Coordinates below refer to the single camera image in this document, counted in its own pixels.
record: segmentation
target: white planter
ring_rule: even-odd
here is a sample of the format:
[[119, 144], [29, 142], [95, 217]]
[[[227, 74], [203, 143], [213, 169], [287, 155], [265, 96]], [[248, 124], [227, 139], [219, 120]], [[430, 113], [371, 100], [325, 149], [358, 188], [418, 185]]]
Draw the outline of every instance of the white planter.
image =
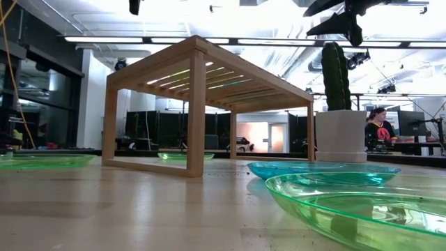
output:
[[330, 111], [316, 114], [317, 161], [366, 162], [366, 111]]

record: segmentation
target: wooden table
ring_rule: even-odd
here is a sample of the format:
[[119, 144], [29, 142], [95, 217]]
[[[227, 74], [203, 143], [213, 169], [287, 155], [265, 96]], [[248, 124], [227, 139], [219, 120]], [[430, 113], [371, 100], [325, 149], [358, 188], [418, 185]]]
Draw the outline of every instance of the wooden table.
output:
[[99, 158], [83, 169], [0, 171], [0, 250], [347, 250], [285, 213], [247, 163], [206, 161], [202, 178], [102, 167]]
[[[187, 168], [128, 163], [114, 158], [118, 91], [188, 101]], [[313, 96], [199, 36], [169, 46], [107, 77], [102, 163], [160, 174], [203, 175], [205, 107], [231, 111], [230, 145], [236, 149], [237, 114], [306, 107], [308, 160], [314, 161]], [[231, 152], [231, 159], [252, 159]]]

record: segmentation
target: cactus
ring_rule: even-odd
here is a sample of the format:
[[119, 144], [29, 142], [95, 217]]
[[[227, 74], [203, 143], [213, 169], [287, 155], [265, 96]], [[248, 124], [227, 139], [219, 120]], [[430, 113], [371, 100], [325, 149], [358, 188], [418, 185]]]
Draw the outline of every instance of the cactus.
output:
[[328, 110], [351, 109], [347, 59], [337, 43], [324, 45], [322, 73]]

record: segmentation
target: plastic plate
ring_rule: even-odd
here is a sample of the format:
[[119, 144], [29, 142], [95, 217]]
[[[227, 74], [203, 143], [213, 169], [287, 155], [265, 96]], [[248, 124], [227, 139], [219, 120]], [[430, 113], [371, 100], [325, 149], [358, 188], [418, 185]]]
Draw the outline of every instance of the plastic plate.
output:
[[444, 250], [445, 177], [399, 174], [385, 185], [344, 185], [364, 175], [287, 174], [269, 178], [266, 186], [286, 212], [352, 248]]
[[[158, 153], [162, 160], [187, 160], [187, 153]], [[212, 160], [214, 153], [204, 153], [204, 160]]]
[[256, 174], [264, 180], [284, 174], [299, 174], [306, 172], [369, 172], [397, 174], [401, 171], [396, 167], [385, 167], [380, 165], [307, 161], [254, 162], [249, 163], [248, 167], [253, 174]]
[[16, 154], [0, 155], [0, 169], [51, 169], [85, 167], [95, 155]]

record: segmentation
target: black t-shirt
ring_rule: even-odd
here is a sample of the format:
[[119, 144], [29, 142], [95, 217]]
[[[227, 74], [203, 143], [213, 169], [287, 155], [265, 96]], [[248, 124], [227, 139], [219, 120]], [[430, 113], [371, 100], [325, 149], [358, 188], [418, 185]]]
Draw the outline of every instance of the black t-shirt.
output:
[[376, 123], [368, 123], [365, 126], [365, 135], [371, 135], [375, 139], [383, 139], [384, 141], [390, 141], [392, 139], [397, 139], [395, 132], [393, 131], [392, 125], [389, 122], [384, 121], [382, 124], [378, 125]]

